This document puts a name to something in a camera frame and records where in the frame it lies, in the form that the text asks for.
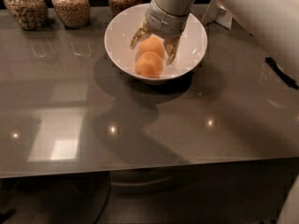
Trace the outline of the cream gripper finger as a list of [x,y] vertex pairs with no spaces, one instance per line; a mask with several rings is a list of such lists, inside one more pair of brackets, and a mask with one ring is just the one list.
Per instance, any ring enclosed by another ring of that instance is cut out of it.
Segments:
[[139,42],[149,38],[151,34],[152,31],[150,29],[149,23],[146,20],[143,20],[132,37],[130,48],[134,49]]
[[179,36],[167,38],[164,41],[164,49],[167,53],[167,61],[166,61],[167,65],[170,65],[176,59],[179,42],[180,42]]

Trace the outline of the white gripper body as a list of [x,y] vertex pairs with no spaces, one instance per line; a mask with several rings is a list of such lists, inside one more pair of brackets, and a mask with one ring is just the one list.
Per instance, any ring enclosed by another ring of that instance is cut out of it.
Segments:
[[151,0],[145,15],[151,32],[163,39],[181,36],[186,27],[189,10],[172,5],[170,0]]

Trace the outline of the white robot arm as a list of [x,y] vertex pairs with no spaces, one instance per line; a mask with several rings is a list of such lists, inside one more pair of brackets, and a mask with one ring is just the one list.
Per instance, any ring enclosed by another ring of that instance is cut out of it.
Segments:
[[[151,35],[164,40],[174,61],[195,0],[151,0],[130,46]],[[289,75],[299,73],[299,0],[216,0]]]

